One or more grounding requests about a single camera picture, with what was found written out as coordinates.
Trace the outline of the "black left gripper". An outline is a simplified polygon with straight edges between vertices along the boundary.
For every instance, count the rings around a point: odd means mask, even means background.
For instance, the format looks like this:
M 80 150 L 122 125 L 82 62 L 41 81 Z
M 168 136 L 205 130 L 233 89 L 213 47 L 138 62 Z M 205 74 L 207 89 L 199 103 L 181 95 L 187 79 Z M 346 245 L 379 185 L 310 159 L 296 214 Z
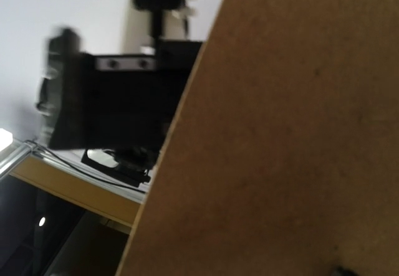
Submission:
M 202 46 L 163 40 L 153 55 L 93 55 L 70 28 L 46 44 L 36 107 L 39 141 L 52 150 L 159 150 Z

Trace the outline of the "brown backing board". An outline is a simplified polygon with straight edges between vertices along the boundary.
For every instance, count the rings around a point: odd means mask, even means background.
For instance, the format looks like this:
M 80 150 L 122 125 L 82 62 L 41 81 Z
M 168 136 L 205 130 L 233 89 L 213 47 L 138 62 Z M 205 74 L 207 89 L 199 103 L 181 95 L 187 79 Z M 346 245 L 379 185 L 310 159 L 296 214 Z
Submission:
M 398 0 L 223 0 L 119 275 L 398 274 Z

